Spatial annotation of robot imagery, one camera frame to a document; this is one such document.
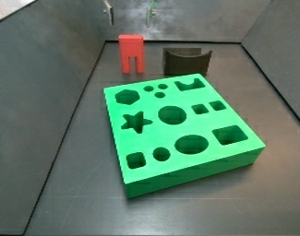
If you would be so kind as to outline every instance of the small circular hole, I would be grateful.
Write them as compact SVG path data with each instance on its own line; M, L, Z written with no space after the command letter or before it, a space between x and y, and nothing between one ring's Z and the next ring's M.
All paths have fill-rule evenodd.
M165 93L163 92L157 92L154 94L155 98L161 99L163 96L165 96Z
M146 87L145 87L145 90L146 90L147 92L151 92L151 91L154 90L154 87L153 87L153 86L146 86Z
M166 161L170 157L170 152L166 148L158 147L153 151L153 156L158 161Z
M166 89L167 88L167 85L166 84L159 84L158 85L158 89Z

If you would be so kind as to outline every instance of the circular hole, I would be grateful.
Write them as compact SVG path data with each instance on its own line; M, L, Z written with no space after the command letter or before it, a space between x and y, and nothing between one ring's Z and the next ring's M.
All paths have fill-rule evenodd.
M166 89L167 88L167 85L166 84L159 84L158 85L158 89Z
M181 124L186 119L186 113L181 107L166 106L158 111L158 117L166 124Z
M153 156L157 160L159 161L166 161L170 157L170 152L166 148L163 147L158 147L157 149L154 149L153 151Z
M163 92L157 92L154 94L155 98L161 99L163 96L165 96L165 93Z
M182 154L197 154L202 152L209 146L209 142L202 136L183 136L175 142L175 149Z
M154 87L153 87L153 86L146 86L146 87L145 87L145 90L146 90L147 92L151 92L151 91L154 90Z

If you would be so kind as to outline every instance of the dark gray surface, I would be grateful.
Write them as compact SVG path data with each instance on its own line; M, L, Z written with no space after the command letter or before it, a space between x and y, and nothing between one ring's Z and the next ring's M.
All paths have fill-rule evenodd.
M163 48L213 50L209 81L266 144L254 165L127 200L103 88L163 77ZM146 43L146 73L107 43L26 235L300 234L300 123L236 44Z
M42 0L0 22L0 233L22 234L99 52L94 1Z
M300 117L300 0L274 0L242 45Z
M151 0L109 3L114 7L114 26L109 25L107 15L99 15L107 40L137 33L157 41L241 42L270 0L158 0L149 28L146 8Z

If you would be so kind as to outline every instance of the black curved block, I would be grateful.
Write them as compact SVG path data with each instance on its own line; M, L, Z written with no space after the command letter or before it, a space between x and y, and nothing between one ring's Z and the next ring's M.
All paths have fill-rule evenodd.
M201 48L165 48L165 75L206 76L212 54L213 51L201 54Z

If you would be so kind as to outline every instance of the large circular hole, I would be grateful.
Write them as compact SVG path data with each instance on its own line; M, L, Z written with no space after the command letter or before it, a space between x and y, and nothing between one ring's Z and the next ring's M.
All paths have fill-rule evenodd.
M166 124L181 124L186 119L186 113L177 106L166 106L158 111L158 117Z
M166 161L170 157L170 152L166 148L163 147L158 147L157 149L154 149L153 151L153 156L157 160L159 161Z
M194 136L194 135L181 137L174 144L175 149L182 154L187 154L187 155L202 152L208 146L209 146L209 142L206 138L202 136Z

